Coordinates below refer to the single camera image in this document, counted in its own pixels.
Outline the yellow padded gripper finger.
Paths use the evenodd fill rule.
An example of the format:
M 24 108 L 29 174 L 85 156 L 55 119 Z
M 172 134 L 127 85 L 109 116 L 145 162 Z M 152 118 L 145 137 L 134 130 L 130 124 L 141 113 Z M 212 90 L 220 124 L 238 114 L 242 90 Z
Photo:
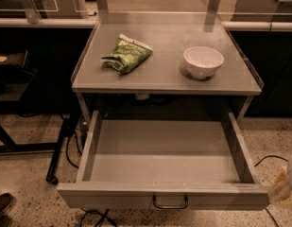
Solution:
M 292 210 L 292 187 L 288 181 L 286 166 L 281 168 L 269 188 L 268 198 L 271 204 Z

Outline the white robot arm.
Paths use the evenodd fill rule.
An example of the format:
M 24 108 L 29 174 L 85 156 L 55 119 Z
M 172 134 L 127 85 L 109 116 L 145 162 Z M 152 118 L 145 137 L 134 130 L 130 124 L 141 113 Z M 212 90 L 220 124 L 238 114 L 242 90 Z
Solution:
M 271 204 L 292 209 L 292 156 L 270 187 L 268 197 Z

